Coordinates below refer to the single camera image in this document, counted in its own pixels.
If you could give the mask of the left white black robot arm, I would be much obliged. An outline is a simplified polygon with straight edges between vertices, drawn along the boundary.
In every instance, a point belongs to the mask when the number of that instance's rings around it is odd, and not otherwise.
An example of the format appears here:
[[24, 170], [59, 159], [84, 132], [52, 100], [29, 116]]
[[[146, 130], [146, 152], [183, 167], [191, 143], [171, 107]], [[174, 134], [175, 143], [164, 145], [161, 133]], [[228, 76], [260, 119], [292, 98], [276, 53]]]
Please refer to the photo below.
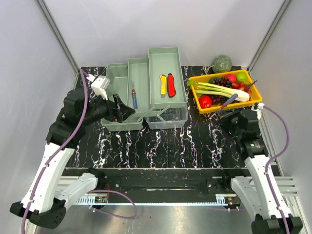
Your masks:
[[90, 191], [100, 193], [105, 189], [105, 173], [92, 167], [63, 190], [57, 191], [57, 185], [86, 134], [86, 126], [101, 119], [122, 123], [135, 113], [118, 94], [108, 98], [107, 77], [82, 74], [81, 79], [83, 87], [68, 92], [56, 121], [49, 128], [42, 161], [30, 188], [21, 201], [10, 207], [10, 213], [22, 218], [22, 233], [27, 221], [47, 229], [56, 228], [79, 198]]

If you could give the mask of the blue red screwdriver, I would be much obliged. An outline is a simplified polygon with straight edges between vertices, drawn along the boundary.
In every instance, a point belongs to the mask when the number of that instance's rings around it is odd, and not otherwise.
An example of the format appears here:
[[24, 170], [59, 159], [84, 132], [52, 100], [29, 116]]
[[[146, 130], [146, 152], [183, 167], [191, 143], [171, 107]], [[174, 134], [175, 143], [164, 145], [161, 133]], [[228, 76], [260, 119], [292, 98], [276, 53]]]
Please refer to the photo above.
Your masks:
[[234, 94], [230, 98], [228, 98], [210, 118], [214, 117], [219, 111], [223, 110], [229, 104], [233, 103], [237, 97], [238, 97], [238, 94]]

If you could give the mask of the red utility knife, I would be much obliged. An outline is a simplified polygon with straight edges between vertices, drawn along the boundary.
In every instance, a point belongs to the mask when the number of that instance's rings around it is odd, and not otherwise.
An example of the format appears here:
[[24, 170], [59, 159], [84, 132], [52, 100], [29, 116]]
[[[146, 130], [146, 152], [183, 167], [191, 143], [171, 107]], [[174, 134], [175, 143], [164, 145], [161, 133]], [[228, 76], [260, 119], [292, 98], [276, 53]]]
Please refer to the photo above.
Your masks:
[[169, 73], [167, 76], [167, 92], [170, 98], [176, 95], [176, 89], [174, 84], [174, 76], [172, 73]]

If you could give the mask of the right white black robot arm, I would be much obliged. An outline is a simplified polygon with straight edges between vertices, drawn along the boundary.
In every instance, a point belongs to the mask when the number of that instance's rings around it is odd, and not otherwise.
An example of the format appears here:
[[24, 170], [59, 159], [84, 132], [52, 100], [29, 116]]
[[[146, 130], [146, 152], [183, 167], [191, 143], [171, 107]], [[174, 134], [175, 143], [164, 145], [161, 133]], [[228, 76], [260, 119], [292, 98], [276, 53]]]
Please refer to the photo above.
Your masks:
[[251, 218], [254, 234], [298, 234], [303, 222], [291, 213], [278, 188], [271, 167], [275, 157], [269, 157], [260, 132], [259, 121], [265, 108], [264, 103], [258, 103], [251, 109], [219, 112], [222, 128], [234, 137], [251, 175], [251, 179], [228, 176], [222, 180], [222, 188], [238, 195]]

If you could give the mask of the yellow utility knife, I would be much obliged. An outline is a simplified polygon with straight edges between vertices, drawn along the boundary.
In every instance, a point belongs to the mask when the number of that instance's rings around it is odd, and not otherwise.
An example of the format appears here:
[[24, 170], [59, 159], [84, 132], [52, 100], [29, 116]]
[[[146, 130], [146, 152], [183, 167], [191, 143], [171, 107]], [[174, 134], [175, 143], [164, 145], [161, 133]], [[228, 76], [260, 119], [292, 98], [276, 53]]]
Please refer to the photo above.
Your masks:
[[164, 74], [161, 74], [160, 76], [160, 95], [162, 98], [166, 95], [166, 84], [167, 84], [167, 77]]

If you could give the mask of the clear plastic tool box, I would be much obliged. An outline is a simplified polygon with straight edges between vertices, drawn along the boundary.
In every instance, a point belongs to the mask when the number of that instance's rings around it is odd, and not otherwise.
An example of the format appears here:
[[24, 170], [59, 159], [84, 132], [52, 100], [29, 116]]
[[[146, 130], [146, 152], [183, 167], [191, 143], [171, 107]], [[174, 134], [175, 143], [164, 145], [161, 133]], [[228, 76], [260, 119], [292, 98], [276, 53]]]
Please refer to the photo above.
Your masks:
[[[160, 75], [174, 76], [176, 95], [160, 95]], [[133, 107], [132, 81], [136, 92], [138, 108], [135, 114], [123, 123], [101, 120], [110, 132], [141, 130], [143, 122], [151, 129], [182, 128], [188, 119], [187, 97], [184, 87], [180, 54], [177, 47], [149, 48], [144, 58], [130, 58], [126, 63], [110, 64], [106, 77], [111, 83], [107, 88], [109, 99], [119, 94], [121, 100]]]

